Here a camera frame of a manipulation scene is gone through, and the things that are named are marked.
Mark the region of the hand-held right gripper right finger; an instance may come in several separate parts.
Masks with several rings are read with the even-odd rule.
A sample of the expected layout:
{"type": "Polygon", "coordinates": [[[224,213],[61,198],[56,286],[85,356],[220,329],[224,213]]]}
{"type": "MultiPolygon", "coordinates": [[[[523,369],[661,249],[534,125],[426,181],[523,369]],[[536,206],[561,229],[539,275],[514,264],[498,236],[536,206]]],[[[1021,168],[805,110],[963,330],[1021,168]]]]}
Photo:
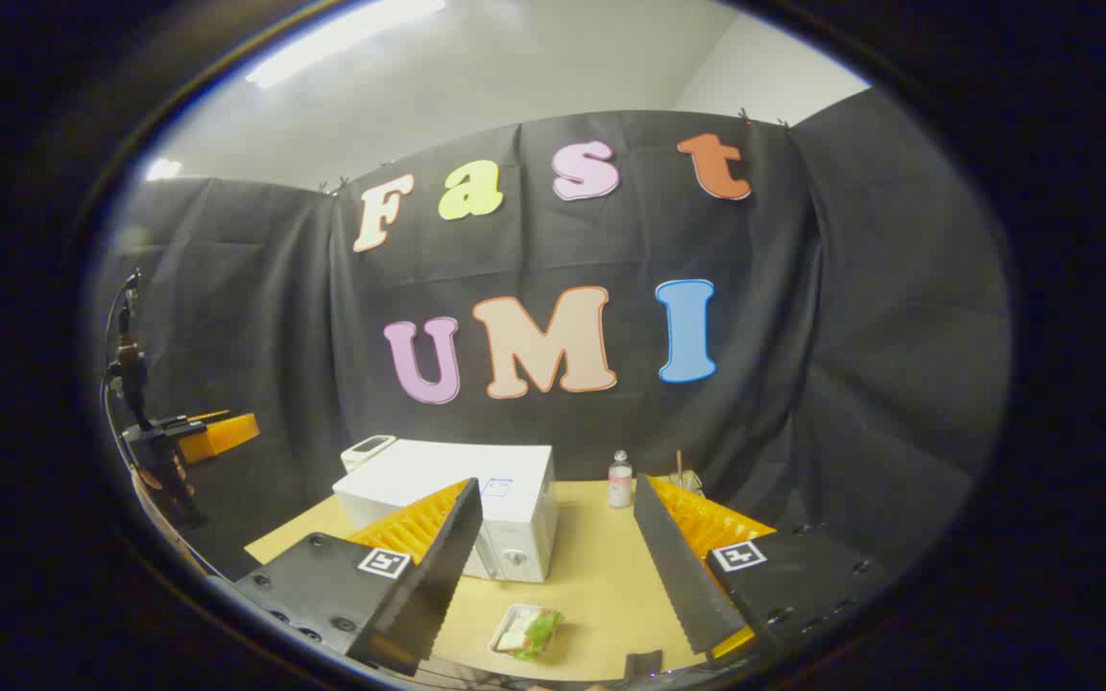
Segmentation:
{"type": "Polygon", "coordinates": [[[637,477],[634,519],[693,653],[781,663],[837,632],[890,584],[821,528],[780,531],[662,478],[637,477]]]}

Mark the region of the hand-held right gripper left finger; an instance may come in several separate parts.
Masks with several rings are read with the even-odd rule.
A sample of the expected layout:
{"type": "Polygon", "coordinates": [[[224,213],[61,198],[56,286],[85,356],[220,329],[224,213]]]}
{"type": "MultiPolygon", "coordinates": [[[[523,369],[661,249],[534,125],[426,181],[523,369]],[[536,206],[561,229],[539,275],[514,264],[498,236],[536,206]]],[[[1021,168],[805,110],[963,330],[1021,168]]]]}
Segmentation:
{"type": "Polygon", "coordinates": [[[434,655],[482,525],[474,478],[366,528],[332,498],[259,541],[254,569],[212,587],[252,632],[322,673],[411,678],[434,655]]]}

